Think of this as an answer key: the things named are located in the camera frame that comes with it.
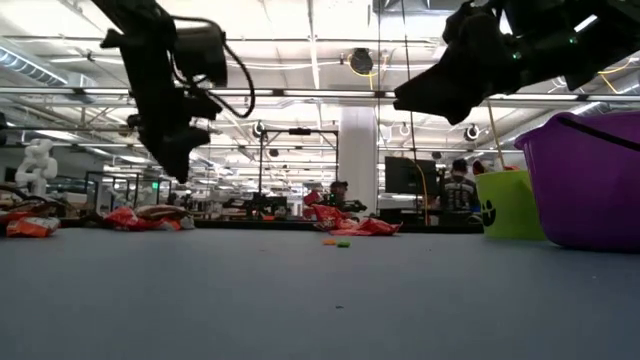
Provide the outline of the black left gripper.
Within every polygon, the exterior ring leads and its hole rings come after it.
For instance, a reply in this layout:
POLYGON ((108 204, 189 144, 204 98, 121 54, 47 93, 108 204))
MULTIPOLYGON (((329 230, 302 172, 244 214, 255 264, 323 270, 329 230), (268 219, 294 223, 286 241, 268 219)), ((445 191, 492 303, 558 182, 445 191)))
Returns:
POLYGON ((180 184, 188 180, 190 153, 208 144, 209 133, 190 125, 196 115, 215 116, 221 107, 215 103, 187 96, 173 80, 170 52, 178 40, 176 29, 146 28, 139 32, 120 33, 110 29, 101 43, 103 48, 117 48, 125 65, 138 115, 139 139, 167 175, 180 184))

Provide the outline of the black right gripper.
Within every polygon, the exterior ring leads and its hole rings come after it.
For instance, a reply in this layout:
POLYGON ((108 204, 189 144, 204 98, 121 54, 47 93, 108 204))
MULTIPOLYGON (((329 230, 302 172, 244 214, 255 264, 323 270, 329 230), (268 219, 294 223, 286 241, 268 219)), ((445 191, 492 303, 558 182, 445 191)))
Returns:
POLYGON ((448 48, 433 67, 394 89, 393 107, 445 118, 450 125, 464 121, 470 108, 497 93, 514 93, 524 86, 522 73, 509 61, 483 63, 457 48, 448 48))

